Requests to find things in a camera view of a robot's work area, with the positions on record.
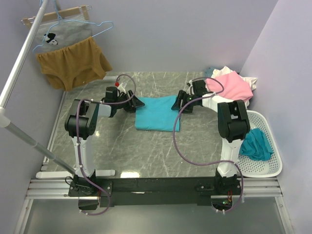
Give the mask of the turquoise polo shirt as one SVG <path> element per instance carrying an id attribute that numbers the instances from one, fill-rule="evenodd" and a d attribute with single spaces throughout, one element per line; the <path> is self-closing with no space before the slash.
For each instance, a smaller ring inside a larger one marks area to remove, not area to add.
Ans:
<path id="1" fill-rule="evenodd" d="M 137 130 L 152 130 L 172 132 L 178 111 L 171 107 L 176 96 L 139 97 L 145 105 L 136 110 L 135 128 Z"/>

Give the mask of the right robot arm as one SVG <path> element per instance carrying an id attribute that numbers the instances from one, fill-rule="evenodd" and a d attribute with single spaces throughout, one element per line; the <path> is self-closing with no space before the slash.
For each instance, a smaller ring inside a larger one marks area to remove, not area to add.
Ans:
<path id="1" fill-rule="evenodd" d="M 220 85 L 220 91 L 208 91 L 205 80 L 215 81 Z M 224 85 L 215 78 L 195 78 L 188 83 L 189 91 L 179 90 L 171 109 L 178 111 L 173 126 L 173 143 L 179 156 L 186 162 L 196 166 L 217 165 L 215 173 L 215 188 L 227 189 L 242 187 L 237 180 L 237 173 L 242 175 L 238 166 L 240 147 L 250 131 L 250 122 L 242 100 L 218 100 L 219 94 L 225 91 Z M 219 161 L 210 163 L 195 163 L 188 160 L 179 150 L 176 143 L 176 124 L 182 113 L 191 113 L 194 106 L 211 109 L 217 113 L 217 127 L 222 138 L 222 149 Z"/>

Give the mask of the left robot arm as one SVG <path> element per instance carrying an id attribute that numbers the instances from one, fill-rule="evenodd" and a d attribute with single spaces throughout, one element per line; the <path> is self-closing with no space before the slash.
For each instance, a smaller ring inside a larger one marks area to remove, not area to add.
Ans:
<path id="1" fill-rule="evenodd" d="M 96 131 L 98 117 L 113 117 L 119 109 L 133 113 L 144 106 L 145 104 L 133 91 L 113 86 L 106 88 L 105 97 L 100 102 L 82 99 L 73 101 L 64 128 L 75 148 L 76 176 L 94 178 L 115 175 L 115 170 L 95 168 L 91 141 Z"/>

